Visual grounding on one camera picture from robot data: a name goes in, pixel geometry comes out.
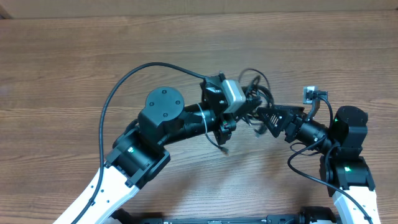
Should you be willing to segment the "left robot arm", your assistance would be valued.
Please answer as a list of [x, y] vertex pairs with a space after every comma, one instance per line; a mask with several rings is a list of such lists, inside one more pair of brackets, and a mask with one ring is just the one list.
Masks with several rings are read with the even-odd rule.
[[201, 88], [202, 101], [190, 106], [175, 88], [152, 90], [90, 184], [56, 222], [105, 223], [167, 165], [167, 144], [213, 132], [222, 146], [236, 129], [234, 116], [246, 97], [240, 84], [223, 74], [206, 77]]

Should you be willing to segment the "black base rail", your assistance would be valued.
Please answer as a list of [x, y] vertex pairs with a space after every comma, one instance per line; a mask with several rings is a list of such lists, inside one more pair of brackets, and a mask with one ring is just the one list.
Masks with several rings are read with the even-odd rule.
[[342, 224], [341, 218], [326, 207], [302, 207], [298, 213], [267, 215], [266, 217], [235, 218], [167, 218], [161, 213], [142, 213], [133, 215], [124, 209], [116, 210], [112, 215], [116, 223], [138, 224]]

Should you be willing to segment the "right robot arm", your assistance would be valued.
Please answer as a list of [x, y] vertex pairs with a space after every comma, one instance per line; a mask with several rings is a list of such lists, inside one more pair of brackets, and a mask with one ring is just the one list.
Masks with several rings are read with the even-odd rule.
[[342, 106], [328, 126], [313, 120], [316, 109], [275, 105], [258, 108], [257, 115], [274, 137], [285, 133], [286, 142], [305, 145], [320, 157], [320, 177], [292, 170], [325, 185], [342, 223], [380, 223], [376, 185], [364, 157], [362, 144], [368, 133], [368, 115], [354, 106]]

